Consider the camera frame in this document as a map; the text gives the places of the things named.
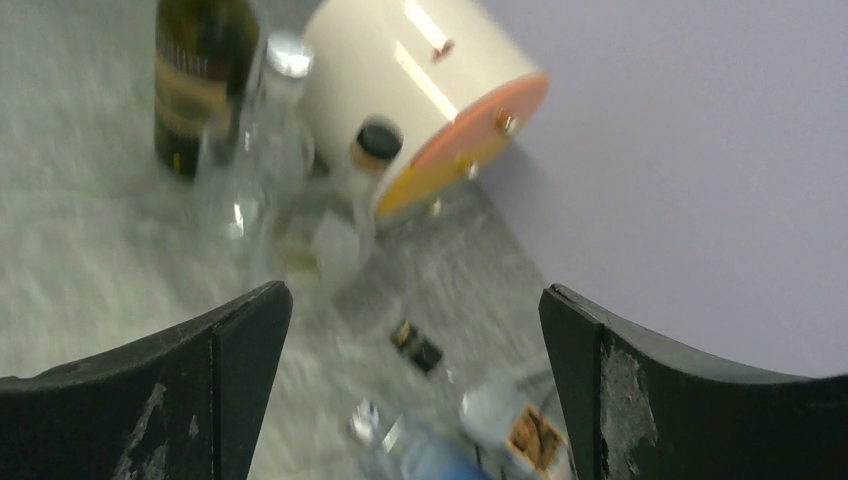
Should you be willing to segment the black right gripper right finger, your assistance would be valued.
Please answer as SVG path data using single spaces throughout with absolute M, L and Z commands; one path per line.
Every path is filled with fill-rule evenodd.
M 539 318 L 580 479 L 843 479 L 847 378 L 695 349 L 554 284 Z

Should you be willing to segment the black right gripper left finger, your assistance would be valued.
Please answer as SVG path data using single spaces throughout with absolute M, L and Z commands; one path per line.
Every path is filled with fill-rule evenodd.
M 210 312 L 1 381 L 5 479 L 244 479 L 292 312 L 272 281 Z

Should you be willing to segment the clear bottle with black cap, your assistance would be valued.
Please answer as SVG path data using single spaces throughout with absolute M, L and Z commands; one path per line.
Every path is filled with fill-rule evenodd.
M 402 358 L 425 375 L 445 418 L 500 467 L 503 479 L 575 479 L 572 447 L 557 417 L 549 358 L 462 368 L 413 323 L 389 335 Z

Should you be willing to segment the clear bottle with cork stopper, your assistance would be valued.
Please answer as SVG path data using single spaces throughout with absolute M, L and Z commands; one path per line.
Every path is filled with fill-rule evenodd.
M 296 315 L 323 310 L 359 277 L 375 242 L 372 199 L 402 146 L 393 121 L 367 117 L 339 168 L 309 180 L 273 224 L 271 264 L 292 293 Z

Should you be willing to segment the blue clear vodka bottle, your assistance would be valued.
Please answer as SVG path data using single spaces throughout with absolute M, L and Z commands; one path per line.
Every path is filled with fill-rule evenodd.
M 367 479 L 486 480 L 490 476 L 458 444 L 408 411 L 361 400 L 348 421 Z

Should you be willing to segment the large clear round bottle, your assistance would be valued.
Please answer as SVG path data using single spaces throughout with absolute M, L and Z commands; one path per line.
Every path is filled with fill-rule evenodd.
M 299 112 L 314 63 L 297 33 L 268 33 L 255 86 L 207 123 L 192 194 L 203 240 L 224 261 L 247 263 L 266 215 L 298 195 L 314 142 Z

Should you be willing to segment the dark green silver-capped wine bottle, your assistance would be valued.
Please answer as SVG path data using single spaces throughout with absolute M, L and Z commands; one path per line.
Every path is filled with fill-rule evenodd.
M 259 36 L 249 1 L 157 3 L 154 147 L 173 173 L 195 176 L 206 122 L 246 90 Z

